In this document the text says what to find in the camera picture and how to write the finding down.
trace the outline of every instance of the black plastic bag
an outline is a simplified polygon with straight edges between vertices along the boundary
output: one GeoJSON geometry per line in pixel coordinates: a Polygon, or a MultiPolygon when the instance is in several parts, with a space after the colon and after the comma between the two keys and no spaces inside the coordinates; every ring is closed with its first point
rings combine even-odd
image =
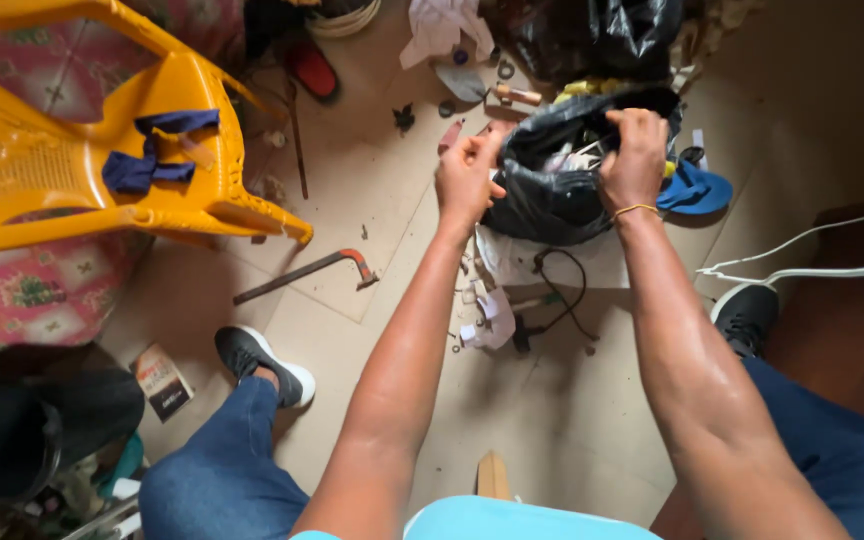
{"type": "Polygon", "coordinates": [[[669,119],[669,151],[682,124],[679,96],[665,87],[611,95],[577,96],[539,109],[513,129],[499,152],[495,182],[507,195],[486,210],[482,224],[513,239],[571,246],[612,227],[596,189],[598,169],[543,172],[567,141],[578,148],[587,133],[606,151],[618,150],[618,128],[606,119],[615,109],[648,109],[669,119]]]}
{"type": "Polygon", "coordinates": [[[682,26],[682,0],[499,0],[489,30],[534,78],[557,85],[585,77],[661,81],[682,26]]]}

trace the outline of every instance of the black cord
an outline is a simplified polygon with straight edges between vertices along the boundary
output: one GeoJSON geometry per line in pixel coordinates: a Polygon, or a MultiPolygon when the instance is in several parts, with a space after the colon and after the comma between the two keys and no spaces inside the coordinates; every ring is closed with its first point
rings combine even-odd
{"type": "Polygon", "coordinates": [[[539,276],[542,276],[542,279],[545,281],[546,286],[548,286],[549,289],[552,289],[553,292],[558,294],[558,298],[561,299],[562,304],[565,306],[565,310],[563,310],[562,313],[558,313],[556,318],[552,319],[547,325],[535,328],[534,332],[530,332],[530,334],[544,334],[550,328],[555,326],[556,323],[565,318],[566,315],[568,315],[572,318],[572,322],[575,323],[575,328],[579,329],[579,332],[581,332],[586,338],[591,339],[592,341],[598,341],[599,336],[590,333],[585,328],[583,328],[582,325],[579,324],[579,318],[575,316],[575,308],[579,305],[580,302],[582,302],[583,297],[586,296],[586,269],[582,267],[582,263],[579,262],[579,259],[575,258],[572,253],[563,249],[545,248],[545,250],[543,250],[534,257],[534,263],[534,272],[537,272],[539,276]],[[561,253],[566,257],[570,258],[570,260],[572,260],[572,263],[578,266],[579,272],[582,273],[582,289],[580,289],[579,291],[579,298],[576,298],[575,301],[573,301],[572,303],[566,301],[566,297],[562,294],[562,291],[560,291],[558,287],[556,287],[552,283],[552,281],[549,280],[549,278],[546,276],[546,257],[553,253],[561,253]]]}

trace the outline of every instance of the yellow plastic chair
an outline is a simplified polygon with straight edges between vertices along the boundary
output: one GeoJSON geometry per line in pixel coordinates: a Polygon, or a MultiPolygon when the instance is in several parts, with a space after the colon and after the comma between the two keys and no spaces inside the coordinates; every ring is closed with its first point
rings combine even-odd
{"type": "MultiPolygon", "coordinates": [[[[162,60],[112,92],[102,121],[94,124],[52,118],[0,85],[0,250],[125,228],[186,240],[196,237],[189,233],[286,235],[301,245],[312,240],[309,224],[243,187],[242,131],[223,85],[263,111],[284,117],[281,112],[115,0],[0,0],[0,31],[77,18],[101,21],[162,60]],[[213,155],[211,167],[197,166],[187,184],[154,181],[147,195],[106,189],[101,170],[111,151],[142,156],[136,117],[201,109],[219,110],[218,128],[189,133],[213,155]],[[59,208],[90,211],[5,225],[59,208]]],[[[161,162],[192,161],[179,141],[159,140],[156,148],[161,162]]]]}

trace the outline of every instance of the tool handle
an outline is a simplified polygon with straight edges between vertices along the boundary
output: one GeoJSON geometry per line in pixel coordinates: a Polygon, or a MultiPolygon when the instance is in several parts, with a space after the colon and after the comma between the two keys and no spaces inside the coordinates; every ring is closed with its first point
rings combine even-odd
{"type": "Polygon", "coordinates": [[[526,105],[538,106],[543,103],[543,94],[529,90],[512,88],[509,84],[496,84],[495,96],[499,99],[508,99],[526,105]]]}

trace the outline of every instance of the hand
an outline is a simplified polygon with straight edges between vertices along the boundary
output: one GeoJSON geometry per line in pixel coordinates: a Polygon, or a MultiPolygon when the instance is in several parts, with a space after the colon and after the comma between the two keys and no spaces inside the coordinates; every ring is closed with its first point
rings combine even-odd
{"type": "Polygon", "coordinates": [[[634,205],[656,205],[666,173],[669,124],[651,110],[626,108],[606,112],[622,138],[599,168],[599,196],[609,215],[634,205]]]}
{"type": "Polygon", "coordinates": [[[467,240],[491,197],[505,197],[505,189],[489,177],[507,130],[493,129],[486,136],[459,140],[441,155],[435,174],[438,195],[438,225],[464,234],[467,240]]]}

